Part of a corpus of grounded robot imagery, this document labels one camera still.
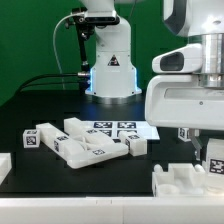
white 3d printed part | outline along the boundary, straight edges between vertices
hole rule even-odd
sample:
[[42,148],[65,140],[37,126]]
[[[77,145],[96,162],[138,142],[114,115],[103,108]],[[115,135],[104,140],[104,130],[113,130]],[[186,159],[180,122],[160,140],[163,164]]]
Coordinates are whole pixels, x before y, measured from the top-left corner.
[[140,156],[147,154],[147,140],[134,131],[120,131],[119,138],[122,143],[129,147],[130,154]]
[[99,163],[128,153],[128,147],[114,143],[98,149],[85,150],[78,141],[70,138],[49,123],[37,125],[40,139],[74,169]]
[[88,122],[80,121],[77,118],[65,119],[64,129],[70,136],[82,135],[88,143],[96,145],[110,145],[114,143],[113,139],[108,135],[89,127]]
[[40,145],[40,131],[31,129],[25,130],[23,133],[24,148],[38,148]]
[[168,172],[154,167],[152,190],[156,197],[204,196],[205,170],[201,165],[169,164]]
[[99,149],[92,149],[68,158],[68,165],[74,169],[99,163],[115,157],[128,154],[128,146],[122,143],[105,145]]
[[0,184],[12,168],[10,153],[0,153]]
[[223,224],[224,200],[211,198],[1,198],[3,224]]
[[203,167],[206,171],[207,189],[224,193],[224,140],[209,139]]

table surface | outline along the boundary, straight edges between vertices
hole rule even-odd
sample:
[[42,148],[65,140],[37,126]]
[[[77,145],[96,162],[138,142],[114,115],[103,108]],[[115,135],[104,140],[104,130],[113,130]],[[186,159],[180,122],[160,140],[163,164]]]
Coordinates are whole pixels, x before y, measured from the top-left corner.
[[[190,142],[177,129],[159,128],[160,141],[148,141],[147,155],[130,154],[78,170],[41,143],[24,149],[25,129],[49,122],[63,131],[66,118],[98,121],[144,121],[144,94],[123,105],[103,105],[75,91],[25,91],[0,107],[0,153],[11,153],[12,170],[0,186],[0,197],[152,196],[155,164],[197,163]],[[202,136],[204,142],[210,134]]]

white robot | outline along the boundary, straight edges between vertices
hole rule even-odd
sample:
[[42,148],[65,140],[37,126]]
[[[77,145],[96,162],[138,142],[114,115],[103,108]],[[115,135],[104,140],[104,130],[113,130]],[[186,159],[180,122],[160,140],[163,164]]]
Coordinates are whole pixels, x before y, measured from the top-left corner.
[[80,21],[93,25],[96,33],[96,63],[90,70],[86,94],[102,103],[124,103],[141,90],[137,70],[131,63],[131,28],[117,15],[115,3],[133,0],[80,0],[87,11]]
[[224,190],[224,141],[211,139],[206,158],[196,129],[224,130],[224,1],[164,0],[164,23],[188,37],[186,47],[153,60],[146,120],[154,126],[190,128],[197,159],[206,160],[207,186]]

